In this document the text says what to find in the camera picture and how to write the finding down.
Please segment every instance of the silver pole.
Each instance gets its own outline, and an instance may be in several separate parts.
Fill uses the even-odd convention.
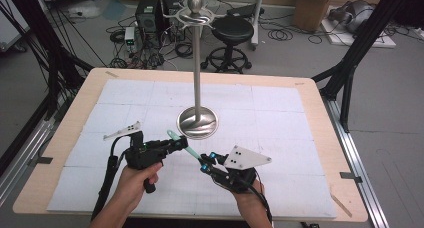
[[[200,121],[200,26],[193,27],[195,121]]]

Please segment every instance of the black support bar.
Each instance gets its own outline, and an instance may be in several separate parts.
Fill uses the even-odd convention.
[[[336,66],[312,77],[315,82],[330,77],[325,87],[320,90],[321,95],[328,100],[336,100],[337,93],[344,87],[340,122],[345,132],[349,132],[348,115],[355,70],[405,1],[380,0],[343,59]]]

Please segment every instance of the metal extrusion beam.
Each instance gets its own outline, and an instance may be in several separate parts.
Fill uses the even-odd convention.
[[[346,160],[350,166],[352,173],[355,177],[360,177],[362,182],[357,182],[358,189],[362,195],[362,199],[367,208],[369,217],[375,228],[389,228],[386,217],[380,206],[380,203],[375,195],[368,178],[365,167],[359,157],[355,143],[353,142],[350,133],[345,132],[340,122],[340,108],[337,101],[330,101],[323,98],[323,102],[327,108],[328,114],[333,122],[333,127],[338,135],[340,144],[342,145],[343,152]]]
[[[0,179],[0,207],[21,178],[30,161],[42,147],[54,127],[54,118],[41,120]]]

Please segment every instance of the white paper sheet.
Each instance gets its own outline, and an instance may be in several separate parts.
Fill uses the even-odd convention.
[[[336,216],[296,89],[211,84],[201,88],[202,105],[218,114],[219,127],[208,139],[189,140],[193,149],[225,155],[239,145],[270,156],[273,162],[257,170],[274,217]],[[145,141],[169,139],[166,130],[178,132],[178,115],[193,105],[190,83],[107,82],[68,157],[48,210],[93,210],[112,144],[103,141],[103,135],[140,121]],[[128,147],[129,138],[122,138],[115,155]],[[232,195],[200,172],[198,161],[187,152],[174,152],[163,163],[157,190],[145,194],[134,213],[239,216]]]

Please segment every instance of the electronic equipment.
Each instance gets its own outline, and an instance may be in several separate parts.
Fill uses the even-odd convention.
[[[137,24],[144,33],[160,34],[165,25],[160,0],[140,0],[135,12]]]
[[[180,9],[180,0],[162,0],[163,13],[165,15],[175,15]],[[184,31],[181,30],[182,24],[176,18],[165,18],[165,27],[168,31],[169,39],[171,41],[183,41]]]
[[[135,27],[130,26],[125,28],[125,45],[129,54],[134,54],[137,52]]]
[[[357,34],[373,11],[374,7],[365,1],[348,1],[337,9],[331,9],[327,19],[338,21],[347,31]]]

